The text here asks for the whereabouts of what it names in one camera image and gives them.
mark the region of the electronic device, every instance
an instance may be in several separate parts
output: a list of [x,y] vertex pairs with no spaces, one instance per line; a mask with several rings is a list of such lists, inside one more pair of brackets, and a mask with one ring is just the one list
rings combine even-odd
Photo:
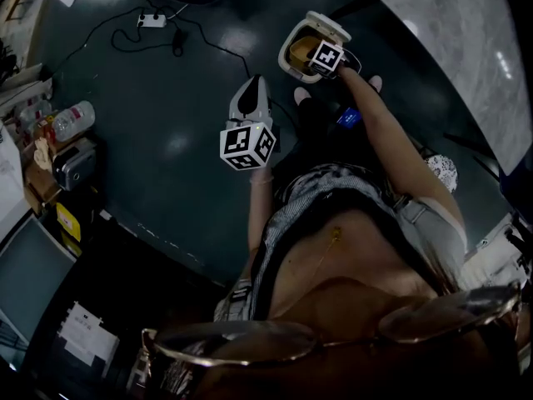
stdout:
[[163,28],[167,25],[167,17],[161,13],[154,15],[139,15],[137,20],[138,27],[145,28]]
[[256,75],[230,103],[226,130],[220,132],[220,158],[235,170],[265,167],[276,144],[270,112],[267,82]]
[[347,129],[353,128],[362,120],[361,113],[352,107],[345,107],[337,114],[339,113],[341,116],[337,119],[336,123]]
[[52,174],[59,186],[72,191],[96,171],[96,144],[82,137],[62,150],[53,160]]

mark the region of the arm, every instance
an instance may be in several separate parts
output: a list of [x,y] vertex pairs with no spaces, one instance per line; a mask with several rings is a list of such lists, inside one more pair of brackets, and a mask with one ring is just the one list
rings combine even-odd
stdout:
[[269,167],[257,169],[250,178],[250,216],[248,217],[248,250],[250,259],[241,278],[249,278],[253,260],[261,245],[263,229],[274,212],[272,174]]
[[464,225],[455,199],[427,167],[376,91],[350,68],[340,67],[339,75],[356,101],[368,140],[394,190],[414,198],[434,198]]

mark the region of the box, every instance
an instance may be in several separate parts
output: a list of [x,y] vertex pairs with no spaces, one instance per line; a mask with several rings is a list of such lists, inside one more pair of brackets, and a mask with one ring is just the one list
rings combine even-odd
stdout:
[[335,70],[343,56],[342,47],[322,40],[309,63],[309,68],[325,78],[333,78],[336,76]]
[[24,178],[26,184],[41,198],[42,203],[49,203],[61,191],[52,174],[42,170],[34,161],[24,170]]
[[220,132],[220,158],[235,170],[264,168],[276,137],[263,122]]

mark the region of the cardboard box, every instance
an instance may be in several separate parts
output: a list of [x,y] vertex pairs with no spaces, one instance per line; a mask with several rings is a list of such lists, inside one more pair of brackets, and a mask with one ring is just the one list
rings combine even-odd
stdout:
[[42,211],[41,201],[28,185],[24,186],[24,197],[26,198],[26,201],[29,203],[29,205],[32,207],[35,214],[40,215]]
[[52,174],[42,170],[35,162],[31,162],[24,171],[26,184],[41,198],[42,203],[49,203],[61,191]]

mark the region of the power strip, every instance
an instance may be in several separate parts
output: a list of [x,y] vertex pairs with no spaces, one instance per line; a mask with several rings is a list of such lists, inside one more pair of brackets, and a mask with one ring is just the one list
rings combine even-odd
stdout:
[[138,27],[163,28],[167,25],[165,15],[141,15],[137,20]]

